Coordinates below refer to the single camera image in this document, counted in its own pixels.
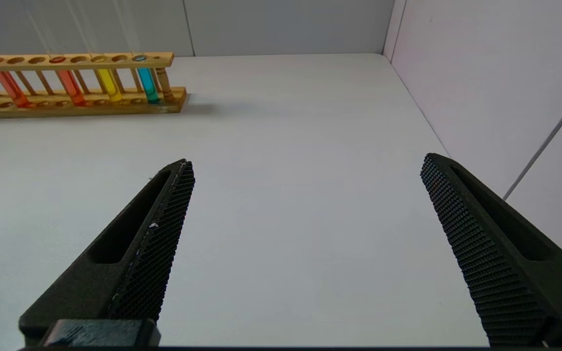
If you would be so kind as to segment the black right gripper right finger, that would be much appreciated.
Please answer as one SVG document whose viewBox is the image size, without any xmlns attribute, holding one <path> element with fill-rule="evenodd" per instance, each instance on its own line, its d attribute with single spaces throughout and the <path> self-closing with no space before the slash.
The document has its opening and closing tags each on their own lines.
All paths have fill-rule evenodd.
<svg viewBox="0 0 562 351">
<path fill-rule="evenodd" d="M 454 160 L 420 177 L 493 348 L 562 348 L 562 249 Z"/>
</svg>

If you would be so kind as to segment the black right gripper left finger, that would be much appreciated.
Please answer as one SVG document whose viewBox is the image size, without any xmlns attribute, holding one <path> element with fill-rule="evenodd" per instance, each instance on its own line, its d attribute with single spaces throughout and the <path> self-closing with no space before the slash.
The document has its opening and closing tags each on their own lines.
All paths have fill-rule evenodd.
<svg viewBox="0 0 562 351">
<path fill-rule="evenodd" d="M 161 169 L 20 316 L 25 344 L 60 319 L 158 321 L 195 183 L 184 158 Z"/>
</svg>

